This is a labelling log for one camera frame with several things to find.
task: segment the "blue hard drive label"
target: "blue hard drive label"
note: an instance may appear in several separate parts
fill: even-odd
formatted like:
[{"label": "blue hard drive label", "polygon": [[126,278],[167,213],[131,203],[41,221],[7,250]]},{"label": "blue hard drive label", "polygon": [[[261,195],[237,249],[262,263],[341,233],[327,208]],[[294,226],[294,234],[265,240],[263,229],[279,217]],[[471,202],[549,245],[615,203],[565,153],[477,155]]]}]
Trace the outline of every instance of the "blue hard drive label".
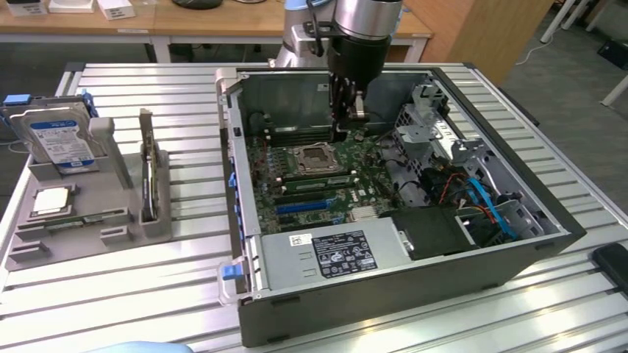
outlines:
[{"label": "blue hard drive label", "polygon": [[30,124],[30,129],[51,163],[65,168],[78,168],[94,162],[89,145],[78,136],[75,121],[43,121]]}]

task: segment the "white box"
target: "white box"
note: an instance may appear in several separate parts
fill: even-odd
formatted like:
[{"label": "white box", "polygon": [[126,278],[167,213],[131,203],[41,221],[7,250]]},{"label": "white box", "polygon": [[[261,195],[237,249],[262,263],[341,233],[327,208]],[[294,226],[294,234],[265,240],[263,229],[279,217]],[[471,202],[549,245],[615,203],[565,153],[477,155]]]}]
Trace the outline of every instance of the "white box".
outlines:
[{"label": "white box", "polygon": [[47,10],[51,13],[93,13],[95,11],[94,0],[50,0]]},{"label": "white box", "polygon": [[133,5],[127,0],[98,0],[98,6],[107,20],[135,17]]},{"label": "white box", "polygon": [[45,15],[47,13],[42,2],[33,1],[26,4],[9,4],[9,11],[13,16]]}]

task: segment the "wooden table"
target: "wooden table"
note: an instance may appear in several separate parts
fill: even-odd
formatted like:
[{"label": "wooden table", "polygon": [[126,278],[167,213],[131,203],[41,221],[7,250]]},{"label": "wooden table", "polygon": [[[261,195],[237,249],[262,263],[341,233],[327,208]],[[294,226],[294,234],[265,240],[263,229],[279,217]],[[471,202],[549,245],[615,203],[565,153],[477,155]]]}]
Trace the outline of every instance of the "wooden table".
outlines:
[{"label": "wooden table", "polygon": [[131,0],[137,16],[107,21],[94,13],[13,17],[0,2],[0,43],[146,43],[154,33],[155,5]]},{"label": "wooden table", "polygon": [[[154,47],[157,63],[170,63],[170,43],[281,44],[283,4],[277,0],[259,4],[225,0],[211,10],[183,9],[169,0],[131,3],[137,16],[107,21],[98,10],[13,17],[1,2],[0,43],[145,43]],[[418,61],[430,36],[411,13],[402,13],[391,45],[409,47],[405,62]]]},{"label": "wooden table", "polygon": [[[215,9],[198,11],[161,0],[154,12],[154,51],[157,61],[169,63],[170,43],[281,44],[283,35],[283,3],[266,0],[242,4],[223,0]],[[406,63],[415,63],[431,31],[411,15],[402,13],[391,45],[409,46]]]}]

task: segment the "white sticker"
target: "white sticker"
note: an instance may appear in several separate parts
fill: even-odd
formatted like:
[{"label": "white sticker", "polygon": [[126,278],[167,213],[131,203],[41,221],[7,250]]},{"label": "white sticker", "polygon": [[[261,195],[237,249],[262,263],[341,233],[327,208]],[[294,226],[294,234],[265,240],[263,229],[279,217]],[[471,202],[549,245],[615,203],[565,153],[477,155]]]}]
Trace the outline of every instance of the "white sticker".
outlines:
[{"label": "white sticker", "polygon": [[78,124],[73,120],[45,121],[30,124],[31,132],[46,150],[51,163],[66,168],[82,167],[94,162],[86,141],[75,134]]},{"label": "white sticker", "polygon": [[118,29],[117,33],[141,33],[147,34],[147,29]]},{"label": "white sticker", "polygon": [[289,236],[290,246],[298,246],[305,244],[311,244],[311,234],[297,234]]}]

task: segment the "table leg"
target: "table leg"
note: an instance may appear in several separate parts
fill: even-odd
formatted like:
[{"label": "table leg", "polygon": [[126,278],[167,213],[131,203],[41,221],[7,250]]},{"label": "table leg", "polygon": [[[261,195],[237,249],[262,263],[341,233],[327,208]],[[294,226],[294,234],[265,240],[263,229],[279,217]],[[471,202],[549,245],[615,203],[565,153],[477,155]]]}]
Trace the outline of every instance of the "table leg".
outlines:
[{"label": "table leg", "polygon": [[541,43],[546,43],[549,41],[549,37],[551,36],[553,32],[555,32],[555,29],[558,28],[559,22],[562,22],[562,19],[566,16],[566,12],[569,11],[570,7],[573,6],[573,3],[575,0],[565,0],[562,7],[559,7],[558,14],[553,18],[551,23],[549,24],[547,30],[542,34],[541,37]]},{"label": "table leg", "polygon": [[405,58],[402,59],[403,63],[417,63],[421,59],[422,49],[425,49],[425,44],[427,43],[426,38],[414,39],[411,45],[407,48],[405,53]]},{"label": "table leg", "polygon": [[601,104],[606,107],[611,104],[611,102],[617,99],[618,95],[628,89],[628,76],[623,77],[618,85],[611,89],[610,93],[607,94],[606,98],[601,101]]},{"label": "table leg", "polygon": [[562,24],[562,29],[569,29],[570,25],[573,22],[575,22],[577,18],[579,17],[581,13],[583,12],[586,8],[586,4],[589,3],[590,0],[579,0],[579,4],[577,4],[575,10],[570,13],[569,18]]},{"label": "table leg", "polygon": [[601,18],[601,14],[606,10],[607,5],[610,5],[611,2],[614,2],[614,0],[606,0],[606,3],[602,5],[599,11],[597,11],[595,17],[593,17],[589,25],[586,26],[586,32],[590,32],[593,28],[595,28],[597,22],[599,21],[599,18]]},{"label": "table leg", "polygon": [[167,64],[171,62],[169,59],[169,37],[155,36],[150,37],[150,42],[154,48],[154,56],[157,57],[157,63]]}]

